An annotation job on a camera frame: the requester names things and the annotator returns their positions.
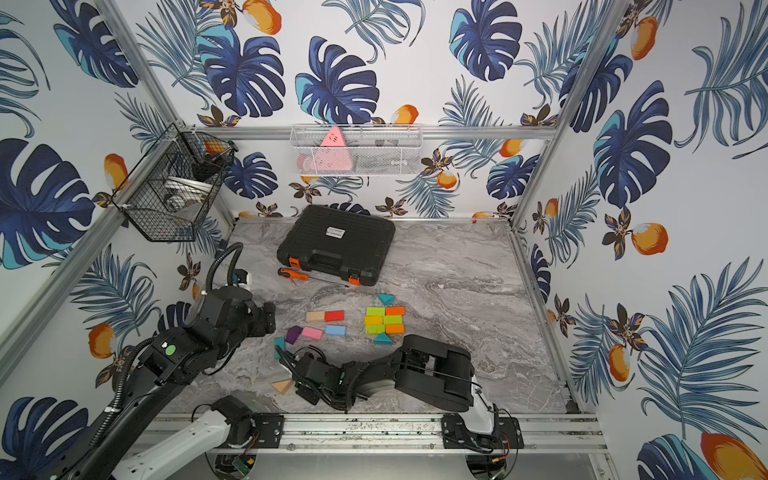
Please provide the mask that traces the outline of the teal rectangular block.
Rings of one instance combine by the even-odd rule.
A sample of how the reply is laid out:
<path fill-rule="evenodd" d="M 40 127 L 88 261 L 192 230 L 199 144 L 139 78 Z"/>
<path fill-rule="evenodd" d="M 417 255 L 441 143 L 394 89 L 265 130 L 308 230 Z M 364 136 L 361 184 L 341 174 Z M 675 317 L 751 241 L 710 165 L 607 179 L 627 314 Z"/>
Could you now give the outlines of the teal rectangular block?
<path fill-rule="evenodd" d="M 274 358 L 279 360 L 281 358 L 280 352 L 285 351 L 286 349 L 286 342 L 284 337 L 278 337 L 274 340 L 275 344 L 275 350 L 274 350 Z"/>

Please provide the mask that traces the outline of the purple block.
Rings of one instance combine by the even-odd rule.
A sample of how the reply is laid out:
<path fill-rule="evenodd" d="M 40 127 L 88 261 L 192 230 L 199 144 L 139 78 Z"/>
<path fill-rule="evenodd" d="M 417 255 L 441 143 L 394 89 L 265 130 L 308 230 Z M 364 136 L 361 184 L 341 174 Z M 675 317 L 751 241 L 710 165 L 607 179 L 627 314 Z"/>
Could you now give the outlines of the purple block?
<path fill-rule="evenodd" d="M 285 334 L 284 340 L 287 344 L 293 345 L 302 335 L 303 328 L 300 326 L 292 326 Z"/>

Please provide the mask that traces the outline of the small teal block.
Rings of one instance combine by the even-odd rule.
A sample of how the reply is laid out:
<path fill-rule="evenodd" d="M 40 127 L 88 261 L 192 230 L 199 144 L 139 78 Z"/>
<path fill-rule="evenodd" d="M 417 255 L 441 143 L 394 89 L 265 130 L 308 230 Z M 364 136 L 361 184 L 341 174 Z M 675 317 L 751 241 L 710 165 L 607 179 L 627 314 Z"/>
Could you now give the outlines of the small teal block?
<path fill-rule="evenodd" d="M 386 333 L 382 333 L 376 336 L 373 342 L 375 345 L 392 345 L 393 344 L 393 340 Z"/>

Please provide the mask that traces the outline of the orange rectangular block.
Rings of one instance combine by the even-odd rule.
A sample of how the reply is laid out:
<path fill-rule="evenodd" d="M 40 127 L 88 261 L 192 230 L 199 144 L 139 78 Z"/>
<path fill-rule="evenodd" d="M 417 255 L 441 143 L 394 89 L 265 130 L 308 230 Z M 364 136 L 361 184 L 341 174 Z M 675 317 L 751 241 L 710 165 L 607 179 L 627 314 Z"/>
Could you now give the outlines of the orange rectangular block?
<path fill-rule="evenodd" d="M 405 325 L 404 324 L 386 325 L 385 332 L 388 335 L 403 335 L 405 333 Z"/>

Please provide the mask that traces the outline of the light blue block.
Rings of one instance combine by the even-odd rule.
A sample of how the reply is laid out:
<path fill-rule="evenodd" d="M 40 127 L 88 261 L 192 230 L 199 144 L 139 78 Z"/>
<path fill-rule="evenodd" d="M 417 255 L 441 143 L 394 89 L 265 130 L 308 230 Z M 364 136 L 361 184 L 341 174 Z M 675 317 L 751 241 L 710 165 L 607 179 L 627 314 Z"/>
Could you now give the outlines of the light blue block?
<path fill-rule="evenodd" d="M 344 337 L 346 335 L 347 328 L 343 325 L 328 325 L 325 328 L 325 334 L 327 336 Z"/>

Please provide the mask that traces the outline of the natural wood rectangular block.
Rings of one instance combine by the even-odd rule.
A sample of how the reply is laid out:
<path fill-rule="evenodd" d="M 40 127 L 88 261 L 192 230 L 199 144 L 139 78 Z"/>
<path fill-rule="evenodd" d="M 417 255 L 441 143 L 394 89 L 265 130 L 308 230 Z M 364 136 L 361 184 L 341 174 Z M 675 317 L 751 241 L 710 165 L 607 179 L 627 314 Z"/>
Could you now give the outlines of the natural wood rectangular block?
<path fill-rule="evenodd" d="M 325 321 L 325 313 L 323 311 L 310 311 L 306 313 L 306 321 L 309 323 L 320 323 Z"/>

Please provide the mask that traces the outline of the light green narrow block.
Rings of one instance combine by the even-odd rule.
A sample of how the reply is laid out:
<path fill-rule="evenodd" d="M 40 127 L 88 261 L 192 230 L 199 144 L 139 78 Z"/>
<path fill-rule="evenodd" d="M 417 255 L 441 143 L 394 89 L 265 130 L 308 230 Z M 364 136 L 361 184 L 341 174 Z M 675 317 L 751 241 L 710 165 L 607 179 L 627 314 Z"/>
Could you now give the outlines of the light green narrow block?
<path fill-rule="evenodd" d="M 384 325 L 402 325 L 403 317 L 401 315 L 386 315 L 383 317 Z"/>

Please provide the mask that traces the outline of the yellow block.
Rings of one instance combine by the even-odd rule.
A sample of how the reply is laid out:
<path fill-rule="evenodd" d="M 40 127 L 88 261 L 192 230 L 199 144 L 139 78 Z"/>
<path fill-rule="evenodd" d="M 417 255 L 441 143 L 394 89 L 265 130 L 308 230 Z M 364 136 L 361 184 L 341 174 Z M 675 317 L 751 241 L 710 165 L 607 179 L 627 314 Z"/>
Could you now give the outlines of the yellow block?
<path fill-rule="evenodd" d="M 365 326 L 383 325 L 384 320 L 382 316 L 366 316 L 364 318 Z"/>

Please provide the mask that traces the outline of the teal triangle block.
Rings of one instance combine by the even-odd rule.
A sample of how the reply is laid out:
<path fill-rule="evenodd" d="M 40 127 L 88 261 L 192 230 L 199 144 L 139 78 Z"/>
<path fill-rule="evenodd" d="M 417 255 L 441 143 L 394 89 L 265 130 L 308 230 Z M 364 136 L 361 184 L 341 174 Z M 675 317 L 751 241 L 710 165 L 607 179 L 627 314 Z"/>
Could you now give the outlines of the teal triangle block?
<path fill-rule="evenodd" d="M 396 302 L 396 297 L 394 295 L 379 293 L 377 298 L 379 302 L 384 306 L 390 306 Z"/>

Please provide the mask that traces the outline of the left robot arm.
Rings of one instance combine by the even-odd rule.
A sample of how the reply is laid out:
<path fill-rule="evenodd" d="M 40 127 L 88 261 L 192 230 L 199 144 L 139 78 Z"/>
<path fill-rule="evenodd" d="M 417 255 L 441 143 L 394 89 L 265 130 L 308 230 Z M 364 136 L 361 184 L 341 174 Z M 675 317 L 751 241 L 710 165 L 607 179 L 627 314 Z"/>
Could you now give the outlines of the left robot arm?
<path fill-rule="evenodd" d="M 155 417 L 200 375 L 213 375 L 248 338 L 275 331 L 275 307 L 258 306 L 234 283 L 244 245 L 215 258 L 204 294 L 181 327 L 141 341 L 118 374 L 111 402 L 84 433 L 53 455 L 37 479 L 108 479 Z"/>

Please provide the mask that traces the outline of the red block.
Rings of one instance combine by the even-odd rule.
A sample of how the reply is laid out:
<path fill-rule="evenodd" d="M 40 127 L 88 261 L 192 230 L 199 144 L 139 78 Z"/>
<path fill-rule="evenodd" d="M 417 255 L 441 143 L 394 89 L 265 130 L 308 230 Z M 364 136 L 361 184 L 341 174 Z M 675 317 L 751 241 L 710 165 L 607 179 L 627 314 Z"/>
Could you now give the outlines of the red block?
<path fill-rule="evenodd" d="M 345 319 L 345 314 L 342 310 L 338 311 L 326 311 L 324 313 L 325 322 L 340 322 Z"/>

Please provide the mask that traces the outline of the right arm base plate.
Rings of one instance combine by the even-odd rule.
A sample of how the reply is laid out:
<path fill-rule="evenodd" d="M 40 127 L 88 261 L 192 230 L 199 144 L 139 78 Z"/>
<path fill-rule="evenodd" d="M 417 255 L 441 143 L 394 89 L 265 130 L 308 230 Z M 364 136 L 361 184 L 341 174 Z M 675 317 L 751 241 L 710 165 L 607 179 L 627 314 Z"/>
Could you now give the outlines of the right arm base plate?
<path fill-rule="evenodd" d="M 445 449 L 463 449 L 479 454 L 495 451 L 523 449 L 525 447 L 522 428 L 517 418 L 501 414 L 491 415 L 490 429 L 471 429 L 459 414 L 445 414 L 441 418 L 440 433 Z"/>

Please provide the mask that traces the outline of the pink block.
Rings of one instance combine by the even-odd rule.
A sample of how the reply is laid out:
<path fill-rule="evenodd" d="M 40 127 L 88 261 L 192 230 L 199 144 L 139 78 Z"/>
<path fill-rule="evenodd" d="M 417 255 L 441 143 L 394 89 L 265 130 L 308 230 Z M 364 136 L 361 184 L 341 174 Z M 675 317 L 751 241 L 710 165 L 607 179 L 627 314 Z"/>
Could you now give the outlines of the pink block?
<path fill-rule="evenodd" d="M 325 332 L 320 329 L 312 327 L 304 327 L 301 332 L 301 336 L 310 340 L 320 341 L 325 335 Z"/>

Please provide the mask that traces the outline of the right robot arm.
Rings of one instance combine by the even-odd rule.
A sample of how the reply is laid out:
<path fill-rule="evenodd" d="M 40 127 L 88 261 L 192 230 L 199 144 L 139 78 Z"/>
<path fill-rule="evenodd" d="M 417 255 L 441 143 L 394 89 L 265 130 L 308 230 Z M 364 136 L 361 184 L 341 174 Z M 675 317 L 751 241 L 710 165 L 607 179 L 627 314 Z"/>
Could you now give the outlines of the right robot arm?
<path fill-rule="evenodd" d="M 448 449 L 489 455 L 522 447 L 519 422 L 487 398 L 463 348 L 409 334 L 384 357 L 340 366 L 314 346 L 306 353 L 281 346 L 274 352 L 297 395 L 312 405 L 348 413 L 359 401 L 396 390 L 443 412 L 441 437 Z"/>

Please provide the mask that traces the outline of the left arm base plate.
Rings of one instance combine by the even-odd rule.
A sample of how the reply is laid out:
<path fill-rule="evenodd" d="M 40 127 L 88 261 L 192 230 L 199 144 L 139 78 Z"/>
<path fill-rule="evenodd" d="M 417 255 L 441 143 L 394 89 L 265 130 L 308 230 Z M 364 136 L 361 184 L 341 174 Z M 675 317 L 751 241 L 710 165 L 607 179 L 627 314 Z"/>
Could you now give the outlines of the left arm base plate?
<path fill-rule="evenodd" d="M 283 415 L 255 412 L 233 396 L 215 401 L 211 410 L 222 414 L 229 427 L 221 447 L 251 450 L 280 446 L 285 423 Z"/>

